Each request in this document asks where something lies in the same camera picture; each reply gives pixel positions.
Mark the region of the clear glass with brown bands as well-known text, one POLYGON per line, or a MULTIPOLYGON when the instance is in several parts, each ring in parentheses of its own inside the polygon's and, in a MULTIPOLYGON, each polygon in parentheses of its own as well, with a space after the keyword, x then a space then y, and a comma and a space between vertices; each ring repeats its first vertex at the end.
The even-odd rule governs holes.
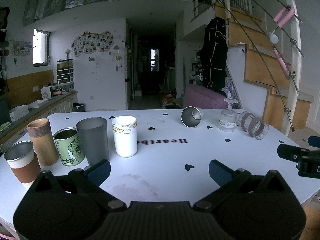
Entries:
POLYGON ((264 139, 269 130, 267 122, 248 111, 239 114, 236 124, 257 140, 264 139))

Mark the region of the white ceramic cartoon cup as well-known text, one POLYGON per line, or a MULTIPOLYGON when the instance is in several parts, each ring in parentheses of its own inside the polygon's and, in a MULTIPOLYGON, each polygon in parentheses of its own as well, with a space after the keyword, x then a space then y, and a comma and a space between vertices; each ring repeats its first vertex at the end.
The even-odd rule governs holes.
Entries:
POLYGON ((132 157, 137 152, 137 119, 122 115, 112 120, 116 152, 124 158, 132 157))

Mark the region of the steel cup lying sideways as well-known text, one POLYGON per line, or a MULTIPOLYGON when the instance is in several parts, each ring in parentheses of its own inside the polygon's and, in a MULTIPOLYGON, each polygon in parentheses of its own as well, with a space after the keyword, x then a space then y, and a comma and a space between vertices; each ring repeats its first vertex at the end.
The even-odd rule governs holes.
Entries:
POLYGON ((188 106, 185 107, 181 113, 181 122, 184 126, 195 128, 203 118, 203 110, 199 107, 188 106))

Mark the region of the bamboo wooden cup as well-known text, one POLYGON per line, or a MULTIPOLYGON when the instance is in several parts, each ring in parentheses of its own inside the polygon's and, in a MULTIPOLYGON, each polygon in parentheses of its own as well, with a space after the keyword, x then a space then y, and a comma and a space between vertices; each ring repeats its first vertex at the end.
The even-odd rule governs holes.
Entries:
POLYGON ((41 166, 50 166, 58 161, 58 153, 53 141, 50 122, 47 118, 37 119, 27 126, 41 166))

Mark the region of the steel cup with brown sleeve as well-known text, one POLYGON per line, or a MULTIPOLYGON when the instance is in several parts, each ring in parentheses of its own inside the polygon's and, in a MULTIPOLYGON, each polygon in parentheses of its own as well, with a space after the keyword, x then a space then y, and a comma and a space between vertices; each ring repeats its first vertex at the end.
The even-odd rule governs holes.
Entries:
POLYGON ((12 172, 19 182, 29 189, 41 172, 32 141, 25 140, 13 144, 4 154, 12 172))

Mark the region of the upside-down wine glass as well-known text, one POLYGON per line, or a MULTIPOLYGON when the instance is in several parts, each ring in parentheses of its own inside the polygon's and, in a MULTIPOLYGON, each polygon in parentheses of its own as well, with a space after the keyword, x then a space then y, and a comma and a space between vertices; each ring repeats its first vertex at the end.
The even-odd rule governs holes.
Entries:
POLYGON ((232 98, 224 98, 223 100, 228 103, 228 108, 221 111, 218 128, 225 132, 234 132, 238 114, 232 109, 232 105, 238 103, 238 100, 232 98))

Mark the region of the black trash bin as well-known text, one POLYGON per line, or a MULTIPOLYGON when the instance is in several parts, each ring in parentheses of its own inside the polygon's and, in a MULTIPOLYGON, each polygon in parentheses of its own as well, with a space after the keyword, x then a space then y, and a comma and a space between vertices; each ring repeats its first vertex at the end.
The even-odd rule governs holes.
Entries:
POLYGON ((84 103, 78 103, 78 102, 73 102, 73 111, 75 112, 84 112, 85 111, 85 104, 84 103))

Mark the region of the kitchen counter cabinet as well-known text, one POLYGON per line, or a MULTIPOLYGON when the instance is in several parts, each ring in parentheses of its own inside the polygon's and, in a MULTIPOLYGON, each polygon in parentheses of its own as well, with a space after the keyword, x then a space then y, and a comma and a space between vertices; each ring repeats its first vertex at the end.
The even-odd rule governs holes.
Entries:
POLYGON ((77 102, 77 92, 55 96, 39 108, 32 108, 29 113, 17 121, 11 121, 4 131, 1 131, 1 154, 27 133, 27 124, 40 118, 47 118, 54 113, 69 113, 73 111, 73 103, 77 102))

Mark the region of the white small fan appliance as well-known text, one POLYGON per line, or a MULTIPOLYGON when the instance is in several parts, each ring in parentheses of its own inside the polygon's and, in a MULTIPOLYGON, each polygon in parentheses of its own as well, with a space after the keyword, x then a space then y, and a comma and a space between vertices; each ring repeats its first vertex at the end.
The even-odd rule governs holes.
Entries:
POLYGON ((41 96, 43 99, 51 99, 52 98, 52 88, 50 86, 41 88, 41 96))

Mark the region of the white box on counter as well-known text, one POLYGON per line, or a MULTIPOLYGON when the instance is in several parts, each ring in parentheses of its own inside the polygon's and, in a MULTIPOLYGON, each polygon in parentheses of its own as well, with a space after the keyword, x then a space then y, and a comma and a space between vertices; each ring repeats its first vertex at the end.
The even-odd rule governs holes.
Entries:
POLYGON ((29 113, 28 105, 20 105, 9 111, 10 118, 12 122, 16 122, 18 119, 29 113))

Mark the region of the pink foam padding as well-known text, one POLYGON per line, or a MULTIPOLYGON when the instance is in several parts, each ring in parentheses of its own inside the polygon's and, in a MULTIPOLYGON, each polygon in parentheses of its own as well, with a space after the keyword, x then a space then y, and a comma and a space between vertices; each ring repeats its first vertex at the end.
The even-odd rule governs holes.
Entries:
POLYGON ((279 51, 277 50, 276 47, 274 47, 272 51, 274 53, 275 58, 278 60, 278 63, 280 65, 280 67, 281 67, 281 70, 283 71, 283 74, 289 80, 290 79, 290 70, 287 67, 287 64, 285 63, 285 61, 281 57, 281 55, 280 55, 280 53, 279 53, 279 51))
POLYGON ((294 15, 295 8, 292 5, 287 5, 276 14, 273 21, 279 28, 282 28, 294 15))

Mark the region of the small drawer organizer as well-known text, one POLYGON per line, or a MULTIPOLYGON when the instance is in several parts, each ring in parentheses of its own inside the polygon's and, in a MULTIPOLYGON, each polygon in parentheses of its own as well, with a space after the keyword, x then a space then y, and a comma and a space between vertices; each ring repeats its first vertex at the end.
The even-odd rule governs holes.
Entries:
POLYGON ((57 61, 56 78, 57 84, 70 83, 74 81, 72 59, 57 61))

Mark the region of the cloud photo collage board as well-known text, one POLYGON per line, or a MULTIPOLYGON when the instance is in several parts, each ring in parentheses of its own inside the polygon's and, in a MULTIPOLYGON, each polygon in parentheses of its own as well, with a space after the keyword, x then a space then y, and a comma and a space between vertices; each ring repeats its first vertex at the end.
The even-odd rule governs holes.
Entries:
POLYGON ((74 56, 107 52, 113 46, 113 35, 109 31, 103 33, 84 32, 71 43, 74 56))

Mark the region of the pink foam padding upper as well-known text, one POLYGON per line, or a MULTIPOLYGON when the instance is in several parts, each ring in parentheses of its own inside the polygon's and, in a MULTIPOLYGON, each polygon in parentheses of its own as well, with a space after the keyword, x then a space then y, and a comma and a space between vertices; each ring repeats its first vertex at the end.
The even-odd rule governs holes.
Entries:
POLYGON ((279 28, 282 28, 294 15, 295 8, 292 5, 287 5, 276 14, 273 21, 279 28))

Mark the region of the white stair railing post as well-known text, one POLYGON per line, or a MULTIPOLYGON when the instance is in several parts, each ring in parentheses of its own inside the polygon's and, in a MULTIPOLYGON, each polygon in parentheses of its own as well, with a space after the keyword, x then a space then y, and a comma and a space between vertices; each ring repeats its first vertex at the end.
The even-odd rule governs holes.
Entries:
POLYGON ((298 17, 298 10, 296 6, 295 0, 285 0, 287 5, 291 5, 295 9, 295 15, 289 21, 290 23, 290 31, 291 31, 291 39, 293 39, 293 43, 291 45, 291 72, 295 74, 295 77, 292 77, 289 85, 289 92, 287 96, 287 103, 285 107, 285 115, 283 117, 283 122, 281 125, 280 131, 288 135, 289 131, 295 131, 293 125, 293 117, 296 110, 297 100, 298 100, 298 92, 299 85, 301 80, 301 72, 302 72, 302 58, 304 55, 302 54, 301 49, 301 36, 300 36, 300 18, 298 17))

